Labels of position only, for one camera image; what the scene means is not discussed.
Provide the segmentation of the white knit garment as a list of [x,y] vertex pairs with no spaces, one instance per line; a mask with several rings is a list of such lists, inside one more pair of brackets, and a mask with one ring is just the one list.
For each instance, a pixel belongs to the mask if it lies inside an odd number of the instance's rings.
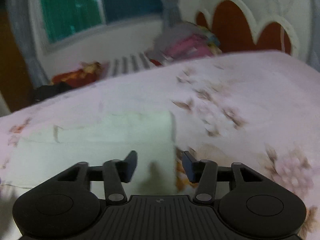
[[176,193],[174,119],[169,112],[110,114],[77,128],[56,125],[22,137],[14,149],[5,182],[32,188],[74,164],[100,166],[138,154],[127,195]]

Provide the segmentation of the pile of pink grey clothes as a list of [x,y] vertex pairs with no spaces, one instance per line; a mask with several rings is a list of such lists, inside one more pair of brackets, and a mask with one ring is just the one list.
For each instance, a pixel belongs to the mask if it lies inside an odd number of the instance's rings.
[[145,52],[155,65],[222,53],[217,37],[207,28],[182,22],[166,29],[154,40],[153,47]]

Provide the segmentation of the pink floral bed sheet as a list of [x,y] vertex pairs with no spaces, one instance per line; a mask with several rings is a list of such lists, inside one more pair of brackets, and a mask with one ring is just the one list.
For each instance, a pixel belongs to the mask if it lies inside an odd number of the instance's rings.
[[242,161],[298,194],[304,239],[319,239],[319,73],[276,51],[229,54],[109,78],[1,118],[1,239],[18,239],[13,201],[31,188],[5,182],[22,137],[70,129],[110,114],[169,112],[174,119],[176,193],[194,187],[178,151],[228,165]]

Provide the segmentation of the red orange patterned cloth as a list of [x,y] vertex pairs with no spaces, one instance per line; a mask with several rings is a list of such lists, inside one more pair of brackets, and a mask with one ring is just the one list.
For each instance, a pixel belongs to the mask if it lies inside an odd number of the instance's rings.
[[82,62],[81,68],[78,70],[62,73],[52,77],[51,84],[56,85],[64,82],[72,88],[83,87],[98,81],[103,74],[103,71],[107,68],[108,66],[105,67],[97,61],[92,63]]

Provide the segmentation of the grey striped pillow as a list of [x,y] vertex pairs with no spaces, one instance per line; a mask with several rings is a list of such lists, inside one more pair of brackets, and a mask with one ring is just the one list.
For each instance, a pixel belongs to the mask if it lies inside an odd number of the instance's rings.
[[111,60],[108,64],[106,77],[113,78],[156,68],[157,67],[149,61],[144,53],[131,54],[129,56],[122,56]]

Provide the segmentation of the black cloth on bed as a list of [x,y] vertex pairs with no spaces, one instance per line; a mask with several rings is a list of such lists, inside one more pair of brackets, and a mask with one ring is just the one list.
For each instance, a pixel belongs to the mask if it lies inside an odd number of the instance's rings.
[[65,82],[60,82],[53,85],[44,85],[34,90],[33,102],[38,103],[59,94],[68,92],[73,88]]

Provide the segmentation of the brown wooden door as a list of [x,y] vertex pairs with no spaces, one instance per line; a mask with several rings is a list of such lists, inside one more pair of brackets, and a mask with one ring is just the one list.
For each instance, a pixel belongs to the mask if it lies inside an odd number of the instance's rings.
[[11,31],[5,0],[1,0],[1,95],[11,112],[32,103],[33,86],[27,65]]

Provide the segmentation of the red and white headboard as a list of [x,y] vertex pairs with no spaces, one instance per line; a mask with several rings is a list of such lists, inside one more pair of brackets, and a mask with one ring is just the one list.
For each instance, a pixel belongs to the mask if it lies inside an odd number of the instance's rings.
[[211,14],[199,10],[195,23],[216,35],[224,53],[278,50],[299,55],[298,36],[288,20],[271,14],[257,21],[242,0],[221,0]]

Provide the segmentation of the green glass window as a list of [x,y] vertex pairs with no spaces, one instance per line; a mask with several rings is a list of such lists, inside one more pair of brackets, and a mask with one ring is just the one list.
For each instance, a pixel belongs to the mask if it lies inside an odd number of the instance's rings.
[[46,54],[118,22],[161,15],[161,0],[35,0]]

